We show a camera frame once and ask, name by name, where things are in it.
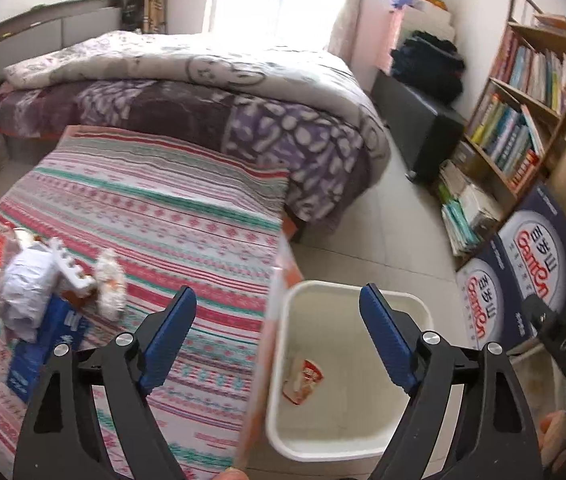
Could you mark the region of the blue cardboard box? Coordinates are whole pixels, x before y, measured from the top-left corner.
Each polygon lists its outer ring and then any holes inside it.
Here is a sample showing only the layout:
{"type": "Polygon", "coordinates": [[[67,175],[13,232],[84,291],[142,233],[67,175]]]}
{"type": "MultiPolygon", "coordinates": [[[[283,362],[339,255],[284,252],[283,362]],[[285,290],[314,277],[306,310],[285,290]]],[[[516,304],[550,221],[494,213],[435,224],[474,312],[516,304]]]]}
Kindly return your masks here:
{"type": "Polygon", "coordinates": [[[35,342],[19,341],[8,369],[6,386],[28,403],[43,365],[59,344],[78,350],[89,320],[66,299],[51,296],[35,342]]]}

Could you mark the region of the white tissue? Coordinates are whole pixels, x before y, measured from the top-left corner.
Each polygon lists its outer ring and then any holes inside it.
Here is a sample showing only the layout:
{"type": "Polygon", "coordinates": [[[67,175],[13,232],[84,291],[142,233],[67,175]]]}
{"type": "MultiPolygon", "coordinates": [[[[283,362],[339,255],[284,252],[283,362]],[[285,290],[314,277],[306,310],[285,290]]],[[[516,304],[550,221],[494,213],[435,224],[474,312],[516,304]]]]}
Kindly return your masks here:
{"type": "Polygon", "coordinates": [[[118,321],[126,308],[126,274],[112,248],[102,250],[93,274],[97,288],[97,311],[108,321],[118,321]]]}

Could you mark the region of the white foam piece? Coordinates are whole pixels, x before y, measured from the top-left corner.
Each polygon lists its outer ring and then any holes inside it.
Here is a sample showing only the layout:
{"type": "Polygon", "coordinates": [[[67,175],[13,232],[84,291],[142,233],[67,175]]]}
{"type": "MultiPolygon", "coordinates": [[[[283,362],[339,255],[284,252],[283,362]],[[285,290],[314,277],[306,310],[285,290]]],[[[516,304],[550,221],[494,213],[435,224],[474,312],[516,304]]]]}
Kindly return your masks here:
{"type": "Polygon", "coordinates": [[[60,238],[52,237],[48,247],[51,248],[57,269],[74,293],[79,297],[90,296],[96,287],[95,278],[83,269],[60,238]]]}

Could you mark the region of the red cup lid wrapper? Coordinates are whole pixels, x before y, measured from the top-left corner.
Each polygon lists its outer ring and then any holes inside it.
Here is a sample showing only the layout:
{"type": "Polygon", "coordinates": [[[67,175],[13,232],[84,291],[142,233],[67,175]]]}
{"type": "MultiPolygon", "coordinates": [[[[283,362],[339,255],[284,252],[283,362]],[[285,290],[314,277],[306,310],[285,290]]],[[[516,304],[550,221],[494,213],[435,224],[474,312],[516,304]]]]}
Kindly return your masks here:
{"type": "Polygon", "coordinates": [[[294,405],[303,404],[323,379],[324,374],[318,364],[305,358],[296,359],[284,381],[283,396],[294,405]]]}

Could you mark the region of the white plastic trash bin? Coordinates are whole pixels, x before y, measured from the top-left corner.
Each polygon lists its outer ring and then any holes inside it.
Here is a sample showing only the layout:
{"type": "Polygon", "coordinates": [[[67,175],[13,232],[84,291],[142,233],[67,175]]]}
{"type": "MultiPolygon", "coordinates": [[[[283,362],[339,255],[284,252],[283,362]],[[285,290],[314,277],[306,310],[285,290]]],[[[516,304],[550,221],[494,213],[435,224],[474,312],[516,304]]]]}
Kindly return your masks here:
{"type": "Polygon", "coordinates": [[[408,397],[389,379],[359,313],[360,287],[303,281],[286,292],[278,321],[266,436],[301,463],[382,455],[408,397]],[[284,385],[301,361],[324,375],[307,400],[293,404],[284,385]]]}

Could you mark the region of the lower Ganten water box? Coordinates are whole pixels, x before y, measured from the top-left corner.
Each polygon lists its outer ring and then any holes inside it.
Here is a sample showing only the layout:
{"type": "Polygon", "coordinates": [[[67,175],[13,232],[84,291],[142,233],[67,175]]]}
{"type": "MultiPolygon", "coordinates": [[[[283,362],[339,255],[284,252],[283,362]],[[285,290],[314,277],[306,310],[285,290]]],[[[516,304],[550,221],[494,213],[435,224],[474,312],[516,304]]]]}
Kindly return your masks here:
{"type": "Polygon", "coordinates": [[[456,272],[469,343],[482,349],[495,341],[512,350],[530,337],[522,295],[499,235],[456,272]]]}

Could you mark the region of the upper Ganten water box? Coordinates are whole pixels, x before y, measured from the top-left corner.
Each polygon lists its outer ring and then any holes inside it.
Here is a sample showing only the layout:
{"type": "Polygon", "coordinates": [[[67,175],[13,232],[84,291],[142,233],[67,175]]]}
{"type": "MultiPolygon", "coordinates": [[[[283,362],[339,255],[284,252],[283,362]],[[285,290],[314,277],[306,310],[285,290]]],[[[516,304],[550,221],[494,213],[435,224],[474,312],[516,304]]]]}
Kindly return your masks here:
{"type": "Polygon", "coordinates": [[[566,318],[566,214],[550,190],[536,184],[498,235],[520,294],[566,318]]]}

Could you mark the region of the stack of books on floor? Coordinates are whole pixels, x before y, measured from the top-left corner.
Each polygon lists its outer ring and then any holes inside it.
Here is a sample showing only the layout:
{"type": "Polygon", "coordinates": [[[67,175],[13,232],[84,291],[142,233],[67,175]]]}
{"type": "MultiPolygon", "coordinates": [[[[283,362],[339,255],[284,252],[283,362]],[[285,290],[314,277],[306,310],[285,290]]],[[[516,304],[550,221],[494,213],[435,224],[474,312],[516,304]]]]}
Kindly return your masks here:
{"type": "Polygon", "coordinates": [[[496,200],[450,160],[441,164],[434,191],[441,203],[443,225],[456,258],[470,255],[503,218],[496,200]]]}

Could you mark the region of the patterned striped tablecloth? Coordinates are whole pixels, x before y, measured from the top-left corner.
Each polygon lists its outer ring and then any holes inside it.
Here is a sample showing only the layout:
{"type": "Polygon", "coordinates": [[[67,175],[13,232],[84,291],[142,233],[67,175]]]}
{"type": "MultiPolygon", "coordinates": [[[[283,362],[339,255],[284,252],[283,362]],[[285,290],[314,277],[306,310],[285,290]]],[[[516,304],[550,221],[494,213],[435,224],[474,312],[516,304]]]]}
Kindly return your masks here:
{"type": "MultiPolygon", "coordinates": [[[[0,229],[58,238],[86,270],[112,250],[126,307],[85,310],[86,348],[135,330],[194,290],[193,326],[166,382],[148,399],[187,478],[209,479],[242,452],[258,393],[258,350],[287,191],[285,169],[259,169],[156,134],[70,127],[54,151],[0,199],[0,229]]],[[[13,469],[26,407],[6,379],[15,347],[0,319],[0,474],[13,469]]]]}

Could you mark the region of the wooden bookshelf with books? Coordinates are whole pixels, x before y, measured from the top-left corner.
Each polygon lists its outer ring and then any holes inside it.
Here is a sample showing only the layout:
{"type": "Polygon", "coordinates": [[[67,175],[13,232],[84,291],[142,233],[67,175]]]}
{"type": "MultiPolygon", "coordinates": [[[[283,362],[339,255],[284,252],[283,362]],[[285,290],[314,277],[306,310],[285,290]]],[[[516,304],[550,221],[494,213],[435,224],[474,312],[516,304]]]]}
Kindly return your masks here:
{"type": "Polygon", "coordinates": [[[566,18],[510,0],[499,50],[464,134],[501,203],[517,200],[566,133],[566,18]]]}

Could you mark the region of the black storage bench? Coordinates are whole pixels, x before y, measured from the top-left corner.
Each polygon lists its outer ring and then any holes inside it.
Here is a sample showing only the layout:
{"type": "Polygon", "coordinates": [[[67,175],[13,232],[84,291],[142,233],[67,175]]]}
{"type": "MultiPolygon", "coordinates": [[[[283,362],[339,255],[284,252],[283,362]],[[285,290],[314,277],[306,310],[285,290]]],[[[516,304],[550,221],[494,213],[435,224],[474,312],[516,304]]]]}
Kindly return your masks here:
{"type": "Polygon", "coordinates": [[[451,107],[379,70],[371,98],[389,129],[411,181],[432,184],[465,129],[451,107]]]}

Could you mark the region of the white storage drawers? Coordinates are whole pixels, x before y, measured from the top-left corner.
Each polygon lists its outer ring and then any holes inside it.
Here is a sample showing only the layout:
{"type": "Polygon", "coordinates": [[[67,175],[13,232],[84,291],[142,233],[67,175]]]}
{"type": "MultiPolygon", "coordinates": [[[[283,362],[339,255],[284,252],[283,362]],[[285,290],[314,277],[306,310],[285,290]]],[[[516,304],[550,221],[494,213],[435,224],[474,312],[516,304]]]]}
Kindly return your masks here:
{"type": "Polygon", "coordinates": [[[399,49],[413,32],[428,32],[440,40],[455,41],[452,14],[448,10],[427,0],[403,1],[386,13],[375,67],[388,75],[392,65],[391,52],[399,49]]]}

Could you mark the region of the sheer white curtain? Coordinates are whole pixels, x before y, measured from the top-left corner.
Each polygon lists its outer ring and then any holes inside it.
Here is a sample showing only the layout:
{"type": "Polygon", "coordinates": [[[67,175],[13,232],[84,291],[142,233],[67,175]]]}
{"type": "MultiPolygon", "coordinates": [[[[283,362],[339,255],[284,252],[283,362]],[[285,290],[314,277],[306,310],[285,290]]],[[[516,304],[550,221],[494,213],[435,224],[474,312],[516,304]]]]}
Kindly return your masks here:
{"type": "Polygon", "coordinates": [[[347,65],[352,61],[361,9],[362,0],[344,0],[330,35],[327,51],[347,65]]]}

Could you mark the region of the grey padded headboard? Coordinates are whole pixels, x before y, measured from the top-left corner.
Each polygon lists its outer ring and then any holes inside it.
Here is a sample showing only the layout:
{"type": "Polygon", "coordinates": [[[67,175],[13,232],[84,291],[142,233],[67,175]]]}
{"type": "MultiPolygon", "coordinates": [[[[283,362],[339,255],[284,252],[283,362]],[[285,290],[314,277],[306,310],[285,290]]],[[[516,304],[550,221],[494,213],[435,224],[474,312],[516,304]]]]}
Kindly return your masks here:
{"type": "Polygon", "coordinates": [[[7,66],[120,29],[122,7],[123,0],[67,0],[2,21],[0,83],[7,66]]]}

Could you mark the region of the white cartoon print duvet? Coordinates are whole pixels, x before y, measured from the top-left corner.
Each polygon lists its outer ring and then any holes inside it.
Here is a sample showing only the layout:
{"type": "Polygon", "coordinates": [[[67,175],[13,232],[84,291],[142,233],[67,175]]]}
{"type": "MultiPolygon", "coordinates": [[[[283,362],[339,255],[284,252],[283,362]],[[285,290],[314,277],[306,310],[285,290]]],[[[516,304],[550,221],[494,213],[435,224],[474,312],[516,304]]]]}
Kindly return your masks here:
{"type": "Polygon", "coordinates": [[[330,52],[224,41],[213,34],[141,35],[114,30],[6,66],[18,90],[79,80],[161,79],[304,104],[356,128],[372,181],[390,156],[389,134],[346,63],[330,52]]]}

